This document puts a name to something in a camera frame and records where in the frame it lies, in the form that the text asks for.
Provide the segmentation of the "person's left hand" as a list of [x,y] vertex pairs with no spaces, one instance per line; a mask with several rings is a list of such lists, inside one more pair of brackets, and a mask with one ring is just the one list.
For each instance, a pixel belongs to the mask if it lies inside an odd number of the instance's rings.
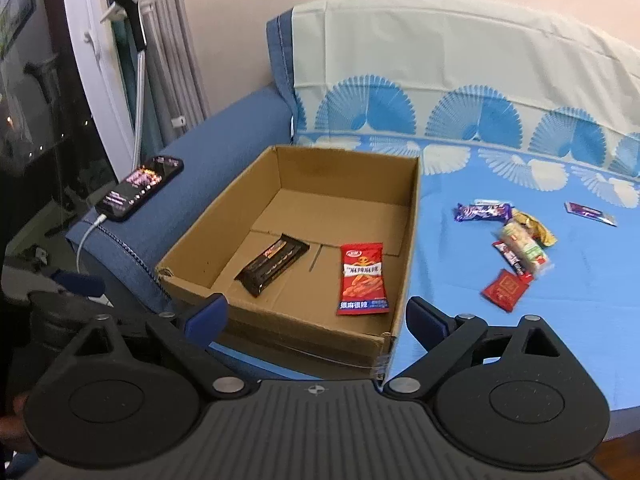
[[27,392],[16,396],[13,399],[13,408],[10,414],[1,417],[1,443],[12,452],[31,453],[34,450],[24,424],[23,412],[27,399]]

